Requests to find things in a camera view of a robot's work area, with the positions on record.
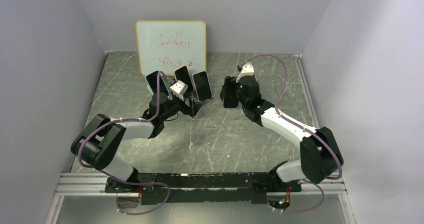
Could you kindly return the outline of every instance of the whiteboard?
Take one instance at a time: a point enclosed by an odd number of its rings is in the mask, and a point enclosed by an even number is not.
[[[142,75],[161,70],[173,76],[184,65],[190,74],[206,70],[204,21],[139,20],[135,31]]]

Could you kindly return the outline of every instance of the smartphone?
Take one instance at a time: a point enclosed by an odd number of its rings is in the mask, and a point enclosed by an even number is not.
[[[200,102],[212,99],[212,90],[206,71],[193,74],[194,90]]]
[[[239,106],[236,77],[226,76],[221,91],[224,108],[237,108]]]
[[[150,89],[153,93],[157,92],[157,82],[156,79],[158,77],[159,71],[155,71],[145,76],[147,84],[150,86]],[[170,96],[170,90],[166,86],[164,79],[162,76],[159,78],[159,91],[165,93],[168,97]]]
[[[175,70],[173,74],[175,75],[176,80],[180,80],[187,85],[187,90],[185,92],[191,94],[195,89],[193,87],[190,74],[188,72],[189,71],[187,69],[187,66],[184,65],[181,68]]]

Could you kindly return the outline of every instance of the white wall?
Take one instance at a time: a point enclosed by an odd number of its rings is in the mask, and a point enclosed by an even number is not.
[[[424,0],[331,0],[303,64],[358,223],[424,223]]]
[[[79,0],[105,50],[136,51],[140,19],[200,19],[210,52],[302,53],[330,0]]]
[[[45,223],[104,59],[77,0],[0,0],[0,223]]]

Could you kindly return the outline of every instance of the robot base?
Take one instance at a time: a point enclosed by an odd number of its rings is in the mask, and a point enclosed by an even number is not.
[[[269,203],[267,192],[300,192],[301,184],[294,180],[288,183],[277,181],[269,172],[238,173],[139,173],[140,182],[163,182],[171,188],[168,203],[172,202],[228,202],[250,201]],[[106,193],[123,193],[116,181],[109,178]],[[167,195],[164,187],[143,186],[141,205],[161,203]]]

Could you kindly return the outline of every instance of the whiteboard frame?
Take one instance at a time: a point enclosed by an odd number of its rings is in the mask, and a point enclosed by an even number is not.
[[[140,57],[140,46],[138,45],[139,44],[139,35],[138,35],[138,30],[137,30],[137,24],[139,23],[139,22],[202,22],[203,24],[204,24],[204,33],[205,33],[205,35],[204,35],[204,46],[205,46],[205,48],[204,48],[204,59],[205,59],[205,61],[204,61],[204,69],[205,69],[205,71],[206,71],[206,69],[207,69],[207,62],[206,62],[206,57],[207,57],[207,39],[206,39],[206,37],[207,37],[207,35],[206,35],[206,33],[207,33],[207,30],[206,30],[206,23],[205,23],[205,21],[203,21],[203,20],[137,20],[136,21],[136,23],[135,23],[135,33],[136,33],[136,35],[135,35],[135,37],[136,37],[136,39],[137,39],[137,51],[138,51],[138,59],[139,59],[139,61],[138,61],[138,65],[140,66],[140,73],[141,73],[141,75],[143,75],[143,76],[146,76],[146,74],[144,74],[143,73],[143,71],[142,71],[142,61],[141,61],[141,57]]]

